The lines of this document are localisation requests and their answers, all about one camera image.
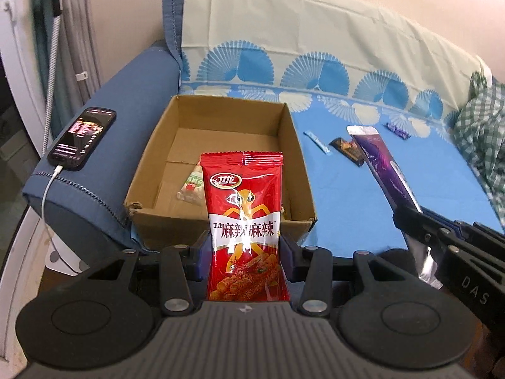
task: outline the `white cable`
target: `white cable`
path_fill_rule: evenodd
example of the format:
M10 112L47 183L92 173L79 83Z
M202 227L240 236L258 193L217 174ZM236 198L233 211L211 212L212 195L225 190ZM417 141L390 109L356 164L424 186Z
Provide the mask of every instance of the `white cable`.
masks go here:
M49 78L47 79L47 98L45 100L45 123L44 123L44 139L42 140L42 154L47 150L47 142L49 141L49 131L51 130L51 115L52 102L55 95L55 78L56 78L56 58L58 54L58 39L60 36L61 15L52 20L52 37L51 51L49 55Z
M74 273L80 273L80 271L76 271L74 268L72 268L61 256L61 254L58 252L55 243L52 241L52 235L51 231L49 230L49 226L47 226L47 222L45 221L45 199L47 198L47 192L49 191L49 187L51 186L52 182L55 180L55 178L58 176L58 174L62 171L63 167L61 165L58 165L54 172L51 175L51 178L49 182L47 183L45 190L44 190L44 195L42 196L42 205L40 207L40 210L42 211L42 221L44 222L45 230L47 231L47 236L49 236L49 241L51 241L52 248L56 251L58 256L60 257L61 261Z

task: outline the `white clip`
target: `white clip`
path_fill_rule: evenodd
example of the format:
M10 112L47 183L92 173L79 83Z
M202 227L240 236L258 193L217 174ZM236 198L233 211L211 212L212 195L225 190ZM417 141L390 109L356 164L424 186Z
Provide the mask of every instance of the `white clip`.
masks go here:
M87 80L88 79L88 72L87 71L83 71L81 72L80 74L76 74L75 75L75 79L77 81L84 81L84 80Z

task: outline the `cardboard box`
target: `cardboard box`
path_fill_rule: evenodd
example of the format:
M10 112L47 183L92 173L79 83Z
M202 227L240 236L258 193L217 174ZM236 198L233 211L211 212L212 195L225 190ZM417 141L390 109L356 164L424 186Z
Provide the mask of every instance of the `cardboard box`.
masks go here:
M284 154L281 232L300 241L316 221L309 178L285 104L237 98L173 97L156 126L128 190L125 207L150 249L193 244L209 228L202 206L176 194L202 153Z

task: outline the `star emblem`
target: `star emblem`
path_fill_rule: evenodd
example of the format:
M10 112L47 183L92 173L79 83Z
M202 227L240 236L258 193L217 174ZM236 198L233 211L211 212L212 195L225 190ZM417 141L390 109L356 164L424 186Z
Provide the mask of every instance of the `star emblem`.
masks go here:
M244 305L243 308L238 308L239 311L241 311L242 313L248 313L250 311L253 310L253 308L249 305Z

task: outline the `cartoon character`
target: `cartoon character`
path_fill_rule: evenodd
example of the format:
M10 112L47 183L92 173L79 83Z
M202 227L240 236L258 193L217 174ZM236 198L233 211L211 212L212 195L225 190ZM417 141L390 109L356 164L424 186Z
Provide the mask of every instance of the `cartoon character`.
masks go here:
M256 197L249 189L235 191L234 194L231 194L228 198L226 198L226 201L233 205L237 205L240 209L235 207L229 208L223 215L229 217L232 213L236 213L242 221L251 220L253 215L260 210L263 210L266 215L269 215L270 211L264 203L261 203L257 207L253 208L252 204L254 199L256 199ZM248 249L248 245L249 244L246 244L246 246L244 246L243 243L235 245L233 255L226 264L226 272L231 272L233 262L238 261L238 259L242 256L242 252ZM254 242L251 242L251 249L258 255L265 254L261 247Z

